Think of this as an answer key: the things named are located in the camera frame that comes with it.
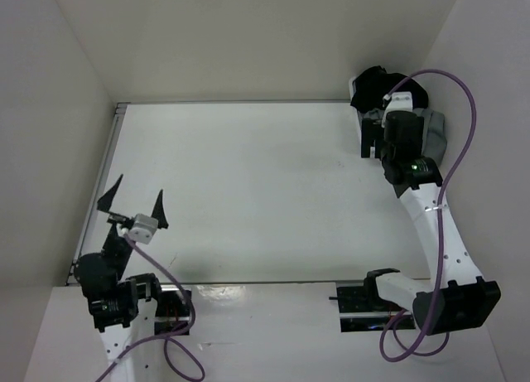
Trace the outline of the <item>black skirt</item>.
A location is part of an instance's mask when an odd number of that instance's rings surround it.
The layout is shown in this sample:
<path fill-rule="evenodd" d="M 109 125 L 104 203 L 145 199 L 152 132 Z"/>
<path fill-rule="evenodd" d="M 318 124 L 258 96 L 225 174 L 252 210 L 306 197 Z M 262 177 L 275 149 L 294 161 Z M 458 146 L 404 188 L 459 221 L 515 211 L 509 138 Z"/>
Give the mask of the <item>black skirt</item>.
<path fill-rule="evenodd" d="M 374 109 L 383 110 L 383 97 L 405 78 L 401 73 L 388 73 L 380 65 L 370 67 L 354 80 L 350 105 L 362 114 Z M 398 90 L 411 93 L 414 109 L 429 107 L 428 93 L 415 80 L 408 80 Z"/>

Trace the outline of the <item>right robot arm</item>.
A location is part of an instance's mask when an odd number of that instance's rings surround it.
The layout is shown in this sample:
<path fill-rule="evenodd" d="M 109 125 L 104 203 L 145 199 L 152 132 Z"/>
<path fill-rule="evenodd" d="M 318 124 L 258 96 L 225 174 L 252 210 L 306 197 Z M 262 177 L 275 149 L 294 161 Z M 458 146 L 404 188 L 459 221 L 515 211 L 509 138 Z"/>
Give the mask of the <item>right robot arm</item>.
<path fill-rule="evenodd" d="M 486 280 L 470 257 L 446 203 L 438 166 L 422 155 L 424 119 L 391 111 L 382 125 L 384 177 L 417 232 L 430 279 L 422 283 L 395 268 L 370 271 L 364 303 L 373 310 L 389 302 L 398 305 L 428 336 L 478 328 L 499 302 L 500 287 Z"/>

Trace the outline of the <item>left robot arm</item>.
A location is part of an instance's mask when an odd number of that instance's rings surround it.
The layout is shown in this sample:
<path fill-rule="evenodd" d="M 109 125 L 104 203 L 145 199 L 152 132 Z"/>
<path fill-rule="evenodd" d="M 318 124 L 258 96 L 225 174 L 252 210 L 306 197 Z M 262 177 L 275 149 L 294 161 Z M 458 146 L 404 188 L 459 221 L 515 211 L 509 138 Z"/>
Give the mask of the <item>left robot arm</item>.
<path fill-rule="evenodd" d="M 165 304 L 165 295 L 155 274 L 123 278 L 133 246 L 150 244 L 158 230 L 169 227 L 163 208 L 163 192 L 158 193 L 150 215 L 122 215 L 111 211 L 121 182 L 119 177 L 96 202 L 97 211 L 107 215 L 110 224 L 102 249 L 81 255 L 73 267 L 74 278 L 87 300 L 94 328 L 101 335 L 111 327 L 130 328 L 139 309 L 152 316 Z"/>

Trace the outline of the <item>grey skirt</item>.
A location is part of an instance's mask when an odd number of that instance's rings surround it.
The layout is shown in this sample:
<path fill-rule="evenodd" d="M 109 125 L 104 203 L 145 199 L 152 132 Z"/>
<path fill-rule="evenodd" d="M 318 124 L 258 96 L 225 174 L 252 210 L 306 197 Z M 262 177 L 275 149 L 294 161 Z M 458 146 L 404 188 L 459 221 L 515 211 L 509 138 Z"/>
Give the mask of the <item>grey skirt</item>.
<path fill-rule="evenodd" d="M 422 155 L 432 158 L 440 166 L 445 155 L 447 140 L 445 135 L 445 116 L 432 109 L 416 108 L 412 111 L 423 118 Z M 360 126 L 361 157 L 381 157 L 383 146 L 383 111 L 373 109 L 367 113 L 357 112 Z"/>

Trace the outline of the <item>white plastic basket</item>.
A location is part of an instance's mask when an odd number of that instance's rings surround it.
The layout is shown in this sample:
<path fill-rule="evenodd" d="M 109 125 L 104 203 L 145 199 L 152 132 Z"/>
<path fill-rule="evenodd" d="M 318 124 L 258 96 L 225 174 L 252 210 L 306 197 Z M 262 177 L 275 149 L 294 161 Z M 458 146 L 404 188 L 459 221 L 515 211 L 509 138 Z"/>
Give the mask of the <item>white plastic basket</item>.
<path fill-rule="evenodd" d="M 349 83 L 348 83 L 348 87 L 349 87 L 349 97 L 350 97 L 350 105 L 355 108 L 355 105 L 354 105 L 354 101 L 353 101 L 353 98 L 354 98 L 354 95 L 356 93 L 356 86 L 355 86 L 355 80 L 356 80 L 356 76 L 353 76 L 349 79 Z"/>

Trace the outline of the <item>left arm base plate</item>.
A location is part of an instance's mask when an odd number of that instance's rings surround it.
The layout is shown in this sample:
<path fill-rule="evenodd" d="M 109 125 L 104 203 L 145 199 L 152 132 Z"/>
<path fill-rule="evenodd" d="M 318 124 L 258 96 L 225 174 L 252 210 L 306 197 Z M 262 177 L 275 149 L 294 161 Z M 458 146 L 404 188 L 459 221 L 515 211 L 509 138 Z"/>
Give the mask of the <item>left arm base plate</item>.
<path fill-rule="evenodd" d="M 190 307 L 182 292 L 172 285 L 161 286 L 154 319 L 154 335 L 180 331 L 190 322 Z"/>

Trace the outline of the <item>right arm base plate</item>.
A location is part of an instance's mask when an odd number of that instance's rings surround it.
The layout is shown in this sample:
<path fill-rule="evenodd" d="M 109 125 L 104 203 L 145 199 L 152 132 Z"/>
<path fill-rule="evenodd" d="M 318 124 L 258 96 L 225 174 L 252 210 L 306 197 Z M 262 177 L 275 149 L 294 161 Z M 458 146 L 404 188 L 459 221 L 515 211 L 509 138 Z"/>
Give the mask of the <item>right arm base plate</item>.
<path fill-rule="evenodd" d="M 338 307 L 340 331 L 382 331 L 401 308 L 391 302 L 373 304 L 361 283 L 337 284 L 329 300 Z"/>

